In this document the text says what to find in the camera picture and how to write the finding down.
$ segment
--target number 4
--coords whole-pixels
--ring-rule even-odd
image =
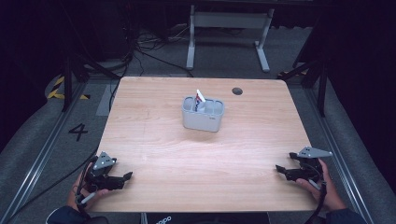
[[[69,133],[78,133],[77,141],[79,141],[79,138],[83,133],[87,133],[88,131],[84,131],[85,124],[80,123],[76,128],[72,129],[69,131]]]

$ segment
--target gray floor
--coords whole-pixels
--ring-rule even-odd
[[[271,72],[264,74],[261,70],[253,42],[260,36],[255,30],[245,30],[240,35],[228,35],[218,30],[203,30],[196,36],[195,64],[191,73],[194,77],[239,77],[239,78],[269,78],[274,79],[279,72],[289,71],[300,48],[310,33],[310,29],[271,29],[264,45],[265,54]],[[185,66],[187,58],[188,40],[180,39],[158,50],[148,53],[179,66]],[[166,76],[186,77],[186,72],[180,68],[158,62],[138,52],[127,71],[127,76]],[[361,204],[354,203],[355,198],[361,197],[369,216],[365,215],[368,223],[396,223],[396,198],[385,179],[376,169],[366,148],[361,142],[344,108],[340,105],[331,84],[326,93],[326,119],[317,116],[317,110],[312,106],[310,97],[317,92],[315,87],[304,90],[298,83],[300,77],[288,81],[290,93],[296,104],[303,125],[313,147],[332,150],[334,140],[340,149],[342,160],[347,165],[352,176],[352,184],[358,189],[351,191],[350,179],[345,180],[345,170],[340,169],[333,159],[326,162],[341,196],[351,209],[358,212],[364,210]],[[56,78],[49,83],[45,92],[49,93]],[[44,162],[41,172],[37,172],[33,179],[33,188],[26,190],[26,196],[37,195],[63,175],[69,173],[91,154],[100,143],[108,115],[108,98],[110,90],[114,90],[116,81],[111,81],[101,75],[83,86],[83,93],[91,96],[90,100],[77,100],[71,111],[61,113],[63,101],[49,99],[48,103],[30,117],[18,130],[4,151],[0,154],[0,189],[2,200],[0,211],[2,215],[7,211],[15,195],[20,189],[35,158],[44,146],[50,145],[48,138],[60,119],[64,119],[64,126],[57,130],[58,136],[53,139],[49,151],[49,159]],[[325,122],[332,133],[332,139],[322,130]],[[77,135],[68,133],[69,130],[85,124],[88,133],[83,134],[77,141]],[[13,219],[14,223],[45,223],[48,214],[65,202],[67,192],[77,174],[71,175],[57,187],[34,201]],[[304,223],[311,212],[279,212],[270,213],[271,223]],[[110,219],[110,223],[136,224],[139,214],[100,214]]]

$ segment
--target cable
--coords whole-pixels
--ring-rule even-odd
[[[240,34],[242,34],[242,32],[244,30],[245,29],[236,29],[236,28],[235,29],[230,29],[230,28],[219,28],[219,29],[216,29],[216,31],[219,31],[219,32],[224,33],[226,35],[232,35],[232,36],[240,35]]]
[[[186,38],[183,38],[181,35],[185,31],[187,31],[189,28],[190,28],[190,26],[187,26],[186,28],[184,28],[180,32],[178,32],[176,35],[171,36],[171,37],[167,37],[166,41],[163,41],[160,38],[157,38],[155,35],[153,35],[151,33],[145,32],[145,33],[142,33],[142,34],[139,35],[139,37],[136,39],[136,43],[137,43],[138,47],[141,50],[144,50],[144,51],[151,51],[151,50],[154,50],[154,49],[161,49],[164,46],[166,46],[168,44],[176,43],[177,41],[179,41],[181,39],[187,40]],[[142,36],[142,35],[144,35],[145,38],[143,38],[143,40],[139,41],[140,36]],[[140,46],[141,44],[147,44],[147,43],[153,43],[153,46],[152,47],[142,47],[142,46]]]
[[[105,67],[105,69],[109,70],[109,71],[115,71],[118,70],[120,68],[125,67],[125,65],[127,63],[129,63],[131,60],[126,61],[126,62],[122,62],[120,64],[114,65],[114,66],[110,66],[110,67]],[[94,69],[94,68],[90,68],[90,67],[86,67],[85,68],[89,73],[100,73],[98,70]]]
[[[120,78],[125,77],[125,74],[126,74],[126,71],[128,70],[128,67],[129,67],[129,64],[127,63],[127,64],[125,65],[125,69],[124,69],[124,71],[123,71],[123,73],[122,73],[122,75],[121,75]],[[119,80],[119,82],[117,83],[117,86],[116,86],[116,88],[114,89],[114,91],[111,92],[110,100],[108,101],[108,111],[111,110],[111,105],[112,105],[112,102],[113,102],[114,94],[115,94],[115,92],[117,91],[117,89],[119,88],[119,85],[120,85],[120,80]]]
[[[88,166],[90,165],[91,162],[95,162],[97,159],[98,158],[96,156],[95,157],[90,157],[88,159],[88,161],[85,162],[85,166],[84,166],[84,169],[82,170],[81,177],[79,178],[79,183],[78,183],[78,187],[77,187],[77,191],[76,191],[76,205],[77,205],[77,209],[87,219],[90,219],[91,217],[85,211],[84,205],[82,205],[82,204],[80,204],[80,202],[78,202],[77,198],[78,197],[80,198],[81,196],[83,196],[81,194],[81,190],[83,188],[82,183],[84,181],[85,174],[87,174]]]
[[[318,176],[319,176],[320,179],[323,178],[323,175],[322,175],[314,166],[312,166],[312,165],[310,165],[310,164],[308,164],[308,163],[304,163],[304,162],[300,162],[300,165],[301,165],[301,166],[305,166],[305,167],[311,168],[312,170],[314,170],[315,172],[317,172],[317,174],[318,174]]]
[[[140,69],[142,70],[139,74],[139,76],[141,77],[143,75],[143,73],[145,72],[145,69],[142,66],[142,61],[140,61],[140,59],[138,57],[136,57],[136,55],[134,55],[134,57],[139,61]]]
[[[305,224],[312,224],[314,221],[314,218],[318,216],[318,214],[323,206],[324,199],[326,198],[326,194],[327,194],[326,185],[327,185],[326,181],[322,180],[318,207],[315,210],[315,212],[312,214],[312,216],[305,222]]]
[[[43,194],[47,193],[50,189],[54,188],[55,186],[57,186],[59,183],[61,183],[62,181],[64,181],[67,177],[69,177],[70,175],[72,175],[75,171],[77,171],[78,169],[81,168],[81,166],[83,166],[84,164],[88,163],[88,161],[92,158],[92,156],[96,153],[96,151],[98,150],[98,147],[91,153],[90,157],[85,160],[82,164],[80,164],[76,169],[74,169],[72,172],[70,172],[69,174],[65,175],[64,177],[60,178],[58,181],[56,181],[55,183],[53,183],[52,185],[50,185],[48,188],[44,189],[43,191],[41,191],[39,194],[37,194],[35,197],[33,197],[31,200],[29,200],[27,203],[25,203],[22,207],[20,207],[7,221],[6,224],[9,223],[12,218],[14,218],[18,213],[20,213],[23,209],[25,209],[29,204],[31,204],[32,202],[34,202],[36,199],[38,199],[39,197],[41,197]]]
[[[183,71],[185,71],[185,72],[189,75],[189,77],[194,77],[194,76],[192,75],[192,73],[191,73],[188,69],[186,69],[186,68],[184,68],[184,67],[182,67],[182,66],[179,66],[179,65],[173,64],[173,63],[169,63],[169,62],[166,62],[166,61],[164,61],[164,60],[162,60],[162,59],[156,58],[156,57],[154,57],[154,56],[152,56],[152,55],[147,54],[146,52],[143,52],[143,51],[140,50],[140,49],[136,49],[136,50],[139,51],[140,53],[144,54],[144,55],[149,56],[149,57],[152,58],[152,59],[158,60],[158,61],[160,61],[160,62],[162,62],[162,63],[167,63],[167,64],[172,65],[172,66],[174,66],[174,67],[178,67],[178,68],[182,69]]]

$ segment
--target person's hand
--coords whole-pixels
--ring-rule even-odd
[[[329,170],[327,169],[326,163],[324,161],[322,161],[321,159],[319,159],[319,162],[322,166],[324,181],[326,181],[326,183],[327,183],[327,186],[326,186],[327,194],[326,194],[323,205],[326,206],[329,209],[329,211],[347,208],[337,193],[337,189],[335,188],[335,185],[332,182],[332,179],[330,178]],[[306,181],[305,179],[299,178],[296,180],[296,183],[298,183],[304,189],[311,192],[312,196],[317,200],[317,202],[319,201],[320,191],[317,190],[314,186],[312,186],[308,181]]]
[[[66,205],[74,208],[77,211],[78,211],[78,208],[76,205],[76,192],[78,190],[80,178],[81,178],[81,174],[79,174],[76,182],[73,184],[72,189],[69,191],[69,195],[67,197],[67,204],[66,204]],[[90,209],[96,201],[98,201],[101,197],[103,197],[104,195],[106,195],[108,193],[109,193],[108,189],[97,190],[95,195],[90,200],[87,201],[87,206],[85,207],[85,209],[87,209],[87,210]],[[81,194],[84,195],[84,197],[88,197],[88,195],[90,195],[90,193],[84,188],[81,189]]]

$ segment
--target table top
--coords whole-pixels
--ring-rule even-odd
[[[182,102],[197,89],[224,103],[216,133],[183,127]],[[281,80],[124,77],[98,153],[118,159],[109,175],[134,175],[92,211],[314,210],[310,194],[276,171],[297,168],[289,153],[309,145]]]

